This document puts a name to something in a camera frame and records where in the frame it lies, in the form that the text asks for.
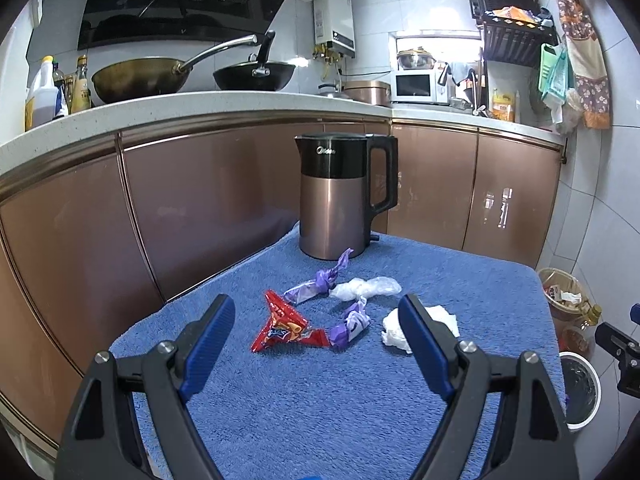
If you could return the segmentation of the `pot on microwave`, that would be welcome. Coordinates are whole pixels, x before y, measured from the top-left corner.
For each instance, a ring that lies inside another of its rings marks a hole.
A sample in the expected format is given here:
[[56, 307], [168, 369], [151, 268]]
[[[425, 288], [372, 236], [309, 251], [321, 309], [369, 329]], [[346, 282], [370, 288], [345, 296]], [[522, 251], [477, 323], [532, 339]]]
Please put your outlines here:
[[402, 70], [431, 70], [436, 63], [434, 56], [423, 48], [399, 51], [396, 60]]

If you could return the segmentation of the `brown sauce bottle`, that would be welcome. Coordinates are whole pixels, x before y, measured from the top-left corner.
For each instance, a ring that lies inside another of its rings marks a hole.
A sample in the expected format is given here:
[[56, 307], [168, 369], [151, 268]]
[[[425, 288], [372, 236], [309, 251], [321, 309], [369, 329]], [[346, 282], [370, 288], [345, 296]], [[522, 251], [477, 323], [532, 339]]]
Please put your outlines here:
[[72, 105], [70, 106], [70, 112], [72, 114], [83, 112], [84, 110], [90, 110], [92, 105], [90, 89], [88, 86], [87, 68], [88, 58], [85, 55], [81, 55], [77, 59], [76, 73], [74, 77]]

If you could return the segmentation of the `long purple twisted wrapper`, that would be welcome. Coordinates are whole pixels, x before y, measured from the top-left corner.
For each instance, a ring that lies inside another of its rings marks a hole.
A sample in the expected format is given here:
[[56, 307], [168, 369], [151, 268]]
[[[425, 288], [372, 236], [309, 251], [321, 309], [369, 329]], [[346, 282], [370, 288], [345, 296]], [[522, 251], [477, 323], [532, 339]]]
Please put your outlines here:
[[352, 248], [345, 249], [332, 268], [319, 270], [314, 274], [312, 280], [300, 283], [286, 290], [283, 294], [283, 299], [289, 304], [297, 306], [298, 304], [314, 299], [314, 297], [327, 295], [331, 289], [334, 289], [338, 274], [340, 274], [341, 270], [347, 268], [349, 257], [353, 252]]

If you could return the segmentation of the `floral hanging apron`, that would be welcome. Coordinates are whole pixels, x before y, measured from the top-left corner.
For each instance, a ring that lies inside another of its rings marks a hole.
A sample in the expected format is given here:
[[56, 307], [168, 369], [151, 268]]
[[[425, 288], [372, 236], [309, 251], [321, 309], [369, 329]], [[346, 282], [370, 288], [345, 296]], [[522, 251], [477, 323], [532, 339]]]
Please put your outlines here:
[[606, 130], [612, 126], [611, 88], [597, 31], [580, 0], [558, 0], [558, 6], [585, 125]]

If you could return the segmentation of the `white microwave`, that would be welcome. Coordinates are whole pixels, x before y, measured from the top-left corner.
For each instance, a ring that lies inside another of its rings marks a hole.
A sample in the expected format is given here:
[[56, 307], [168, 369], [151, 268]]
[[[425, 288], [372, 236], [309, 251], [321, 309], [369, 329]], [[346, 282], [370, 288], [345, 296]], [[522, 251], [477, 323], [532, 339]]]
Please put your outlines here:
[[396, 70], [392, 75], [392, 102], [404, 104], [448, 105], [454, 96], [454, 86], [445, 79], [440, 84], [442, 70]]

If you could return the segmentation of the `small purple candy wrapper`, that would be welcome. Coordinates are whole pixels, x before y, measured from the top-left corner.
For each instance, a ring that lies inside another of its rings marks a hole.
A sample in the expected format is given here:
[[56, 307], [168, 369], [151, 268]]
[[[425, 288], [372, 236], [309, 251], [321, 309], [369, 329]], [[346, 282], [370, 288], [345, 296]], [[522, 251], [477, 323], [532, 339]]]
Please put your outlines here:
[[343, 313], [343, 321], [328, 330], [329, 343], [332, 349], [342, 351], [356, 339], [371, 323], [367, 315], [366, 298], [360, 297]]

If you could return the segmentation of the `green plastic bag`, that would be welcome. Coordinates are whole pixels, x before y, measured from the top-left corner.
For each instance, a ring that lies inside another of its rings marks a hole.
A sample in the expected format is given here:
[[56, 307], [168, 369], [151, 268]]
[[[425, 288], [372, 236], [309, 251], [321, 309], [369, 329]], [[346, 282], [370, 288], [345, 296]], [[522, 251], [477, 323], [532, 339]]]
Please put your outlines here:
[[550, 44], [541, 45], [538, 91], [542, 102], [549, 108], [562, 106], [566, 102], [569, 68], [566, 47], [562, 44], [555, 47]]

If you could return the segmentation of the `white water heater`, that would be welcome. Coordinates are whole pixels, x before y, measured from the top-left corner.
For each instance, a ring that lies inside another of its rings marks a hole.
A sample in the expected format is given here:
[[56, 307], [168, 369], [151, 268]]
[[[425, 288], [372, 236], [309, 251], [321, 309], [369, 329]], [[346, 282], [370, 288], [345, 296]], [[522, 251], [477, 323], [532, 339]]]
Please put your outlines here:
[[314, 43], [341, 55], [356, 54], [352, 0], [314, 0]]

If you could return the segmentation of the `copper black electric kettle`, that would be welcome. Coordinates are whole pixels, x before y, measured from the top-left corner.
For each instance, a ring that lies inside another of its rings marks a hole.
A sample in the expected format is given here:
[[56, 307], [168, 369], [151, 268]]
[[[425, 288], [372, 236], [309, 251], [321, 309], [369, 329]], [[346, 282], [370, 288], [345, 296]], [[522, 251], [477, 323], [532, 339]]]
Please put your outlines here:
[[[398, 140], [382, 134], [326, 132], [295, 138], [300, 160], [299, 247], [306, 255], [335, 261], [350, 249], [362, 254], [372, 240], [372, 221], [398, 202]], [[375, 203], [372, 153], [385, 154], [385, 196]]]

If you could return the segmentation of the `white detergent jug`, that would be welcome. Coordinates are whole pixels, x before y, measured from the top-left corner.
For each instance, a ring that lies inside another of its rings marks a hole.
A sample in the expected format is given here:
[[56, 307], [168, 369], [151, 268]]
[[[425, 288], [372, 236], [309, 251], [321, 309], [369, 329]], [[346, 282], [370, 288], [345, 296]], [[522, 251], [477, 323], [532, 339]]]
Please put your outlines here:
[[53, 58], [46, 55], [29, 87], [25, 103], [25, 129], [50, 122], [56, 115], [58, 88], [53, 80]]

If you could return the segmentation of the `white plastic bag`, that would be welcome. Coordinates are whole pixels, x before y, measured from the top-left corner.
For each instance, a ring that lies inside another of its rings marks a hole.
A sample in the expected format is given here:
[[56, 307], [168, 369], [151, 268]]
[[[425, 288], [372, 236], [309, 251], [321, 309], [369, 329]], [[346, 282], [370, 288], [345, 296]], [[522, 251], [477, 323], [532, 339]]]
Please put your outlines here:
[[375, 296], [395, 296], [401, 293], [401, 286], [398, 281], [388, 276], [377, 276], [370, 280], [353, 278], [349, 282], [335, 285], [329, 296], [340, 301], [368, 301]]

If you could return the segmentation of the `red snack wrapper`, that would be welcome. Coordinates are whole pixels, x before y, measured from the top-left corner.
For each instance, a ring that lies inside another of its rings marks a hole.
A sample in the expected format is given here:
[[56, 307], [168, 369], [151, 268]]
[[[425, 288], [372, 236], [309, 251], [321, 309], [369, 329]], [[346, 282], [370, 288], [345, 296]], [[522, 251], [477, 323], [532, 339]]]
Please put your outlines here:
[[309, 321], [273, 290], [265, 292], [269, 318], [250, 346], [253, 353], [262, 352], [276, 344], [303, 344], [329, 348], [330, 342], [323, 328], [314, 328]]

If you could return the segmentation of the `amber oil bottle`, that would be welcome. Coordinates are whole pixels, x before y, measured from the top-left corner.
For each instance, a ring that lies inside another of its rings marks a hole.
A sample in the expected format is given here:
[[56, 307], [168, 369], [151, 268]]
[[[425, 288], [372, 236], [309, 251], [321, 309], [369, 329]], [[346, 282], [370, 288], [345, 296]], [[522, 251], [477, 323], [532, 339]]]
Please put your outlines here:
[[586, 313], [562, 331], [566, 351], [574, 352], [590, 360], [594, 349], [594, 334], [600, 323], [602, 308], [598, 304], [591, 306]]

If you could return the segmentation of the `yellow food package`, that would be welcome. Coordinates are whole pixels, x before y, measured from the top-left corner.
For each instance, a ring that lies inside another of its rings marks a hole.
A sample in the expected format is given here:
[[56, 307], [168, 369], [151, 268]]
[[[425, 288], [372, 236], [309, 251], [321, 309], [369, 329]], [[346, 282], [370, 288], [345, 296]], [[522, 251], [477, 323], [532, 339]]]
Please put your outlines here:
[[490, 110], [493, 118], [503, 122], [515, 122], [516, 97], [512, 92], [495, 88], [491, 95]]

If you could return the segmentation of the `white tissue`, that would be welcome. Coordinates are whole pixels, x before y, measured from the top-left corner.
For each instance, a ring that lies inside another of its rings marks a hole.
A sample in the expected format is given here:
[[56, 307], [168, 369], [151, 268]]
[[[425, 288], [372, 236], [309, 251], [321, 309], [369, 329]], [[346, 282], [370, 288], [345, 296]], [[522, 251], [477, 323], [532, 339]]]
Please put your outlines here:
[[[449, 313], [443, 306], [425, 307], [425, 311], [433, 321], [446, 325], [455, 337], [460, 336], [457, 317]], [[386, 347], [394, 347], [398, 350], [405, 351], [407, 354], [412, 353], [408, 340], [400, 327], [398, 309], [390, 311], [390, 313], [383, 318], [381, 338], [382, 343], [385, 344]]]

